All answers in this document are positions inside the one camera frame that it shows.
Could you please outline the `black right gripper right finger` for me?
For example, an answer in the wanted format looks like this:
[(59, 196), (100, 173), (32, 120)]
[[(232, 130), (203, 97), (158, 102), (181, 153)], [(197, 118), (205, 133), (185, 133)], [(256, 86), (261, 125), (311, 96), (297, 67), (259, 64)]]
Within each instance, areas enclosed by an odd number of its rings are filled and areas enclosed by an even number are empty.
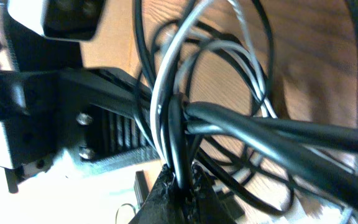
[(191, 166), (190, 187), (186, 190), (186, 222), (202, 224), (235, 223), (219, 201), (203, 168)]

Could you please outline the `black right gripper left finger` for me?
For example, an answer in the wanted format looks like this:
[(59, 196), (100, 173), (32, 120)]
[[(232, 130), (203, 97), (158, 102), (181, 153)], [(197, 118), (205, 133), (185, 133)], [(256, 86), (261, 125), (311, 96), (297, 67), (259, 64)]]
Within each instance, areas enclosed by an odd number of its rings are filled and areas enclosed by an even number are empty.
[(173, 172), (162, 166), (145, 202), (129, 224), (174, 224), (182, 222)]

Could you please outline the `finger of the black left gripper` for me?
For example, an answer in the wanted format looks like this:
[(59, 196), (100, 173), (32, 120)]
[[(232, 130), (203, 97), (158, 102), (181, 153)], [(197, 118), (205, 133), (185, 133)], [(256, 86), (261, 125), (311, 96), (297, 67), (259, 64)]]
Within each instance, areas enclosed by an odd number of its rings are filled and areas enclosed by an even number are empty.
[(57, 149), (75, 162), (144, 162), (158, 159), (135, 121), (137, 103), (148, 114), (146, 86), (120, 68), (60, 72), (57, 87)]

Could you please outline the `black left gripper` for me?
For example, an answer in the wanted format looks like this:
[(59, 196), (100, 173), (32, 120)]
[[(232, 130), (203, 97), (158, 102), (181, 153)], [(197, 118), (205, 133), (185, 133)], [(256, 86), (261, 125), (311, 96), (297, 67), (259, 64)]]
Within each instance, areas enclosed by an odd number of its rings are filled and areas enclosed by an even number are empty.
[(14, 69), (0, 69), (0, 167), (8, 192), (17, 193), (19, 183), (50, 167), (60, 74), (81, 69), (83, 62), (79, 43), (48, 40), (6, 12), (2, 21)]

